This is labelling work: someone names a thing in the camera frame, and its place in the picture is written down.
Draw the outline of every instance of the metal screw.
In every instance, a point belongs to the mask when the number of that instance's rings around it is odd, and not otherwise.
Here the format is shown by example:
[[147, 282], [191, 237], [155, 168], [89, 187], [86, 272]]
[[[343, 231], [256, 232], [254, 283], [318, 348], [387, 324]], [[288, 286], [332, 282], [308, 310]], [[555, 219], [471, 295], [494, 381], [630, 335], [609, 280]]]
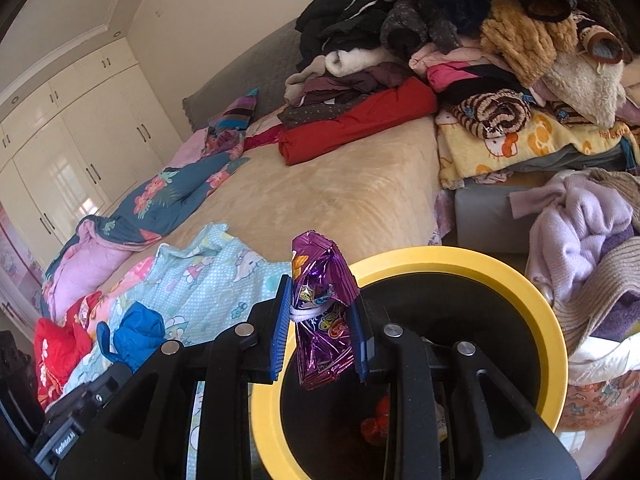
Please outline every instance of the metal screw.
[[402, 327], [392, 323], [385, 325], [385, 334], [389, 337], [400, 337], [402, 335]]
[[252, 324], [241, 323], [236, 326], [236, 334], [238, 334], [240, 337], [247, 337], [252, 333], [254, 333], [254, 326]]
[[180, 349], [180, 343], [178, 343], [175, 339], [171, 339], [162, 343], [160, 347], [162, 353], [164, 355], [173, 355]]
[[460, 341], [458, 343], [458, 352], [462, 355], [471, 356], [476, 353], [476, 346], [469, 341]]

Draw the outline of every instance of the light blue cartoon blanket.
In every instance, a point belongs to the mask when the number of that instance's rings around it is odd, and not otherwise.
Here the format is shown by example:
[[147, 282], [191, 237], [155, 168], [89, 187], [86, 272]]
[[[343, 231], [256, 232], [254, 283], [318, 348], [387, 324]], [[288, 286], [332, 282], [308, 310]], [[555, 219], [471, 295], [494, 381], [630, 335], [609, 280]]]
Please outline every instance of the light blue cartoon blanket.
[[[184, 250], [160, 245], [147, 277], [113, 304], [108, 321], [113, 332], [127, 309], [139, 301], [159, 312], [165, 336], [186, 346], [215, 339], [238, 322], [245, 321], [254, 304], [274, 298], [283, 274], [291, 264], [270, 264], [238, 238], [226, 233], [226, 224], [208, 224]], [[111, 362], [97, 344], [71, 373], [64, 393], [94, 380]], [[195, 456], [203, 385], [194, 403], [188, 459], [188, 479], [195, 478]]]

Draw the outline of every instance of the beige blanket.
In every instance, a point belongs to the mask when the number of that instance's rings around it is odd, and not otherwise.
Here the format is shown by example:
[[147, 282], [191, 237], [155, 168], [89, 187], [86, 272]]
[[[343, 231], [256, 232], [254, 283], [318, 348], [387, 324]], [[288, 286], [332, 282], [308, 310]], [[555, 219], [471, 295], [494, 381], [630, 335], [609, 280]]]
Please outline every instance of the beige blanket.
[[[186, 247], [208, 222], [229, 224], [270, 262], [290, 259], [291, 240], [309, 229], [334, 240], [349, 264], [403, 247], [426, 245], [436, 230], [440, 191], [433, 117], [390, 128], [296, 166], [277, 145], [251, 160], [163, 240]], [[159, 244], [135, 253], [100, 288], [109, 290]]]

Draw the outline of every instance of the yellow hello kitty blanket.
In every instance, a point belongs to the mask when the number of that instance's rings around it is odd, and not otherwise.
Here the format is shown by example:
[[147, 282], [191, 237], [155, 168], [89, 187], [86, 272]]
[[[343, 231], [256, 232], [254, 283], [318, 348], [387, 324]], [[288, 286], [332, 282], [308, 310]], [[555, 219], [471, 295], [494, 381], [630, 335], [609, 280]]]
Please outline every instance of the yellow hello kitty blanket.
[[554, 153], [572, 144], [585, 155], [603, 153], [625, 137], [640, 160], [635, 137], [625, 123], [615, 123], [609, 130], [595, 124], [580, 124], [571, 128], [560, 124], [551, 115], [533, 112], [532, 118], [517, 134], [497, 139], [479, 139], [470, 134], [454, 116], [441, 111], [438, 124], [438, 151], [442, 187], [463, 187], [463, 179], [502, 170], [512, 164], [537, 156]]

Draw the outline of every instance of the yellow trash can rim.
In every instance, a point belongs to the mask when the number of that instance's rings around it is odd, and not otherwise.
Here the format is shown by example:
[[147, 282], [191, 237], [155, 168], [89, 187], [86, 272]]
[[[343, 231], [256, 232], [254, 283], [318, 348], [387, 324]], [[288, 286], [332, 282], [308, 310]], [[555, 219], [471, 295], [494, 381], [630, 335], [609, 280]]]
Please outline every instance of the yellow trash can rim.
[[[359, 287], [413, 272], [442, 272], [482, 283], [511, 303], [527, 323], [538, 348], [540, 392], [536, 411], [554, 430], [564, 406], [568, 381], [566, 347], [558, 320], [533, 284], [486, 254], [457, 247], [412, 247], [377, 254], [350, 266]], [[296, 348], [294, 325], [289, 326], [283, 370]], [[271, 386], [255, 384], [251, 424], [255, 444], [274, 480], [311, 480], [287, 445], [280, 416], [282, 377]]]

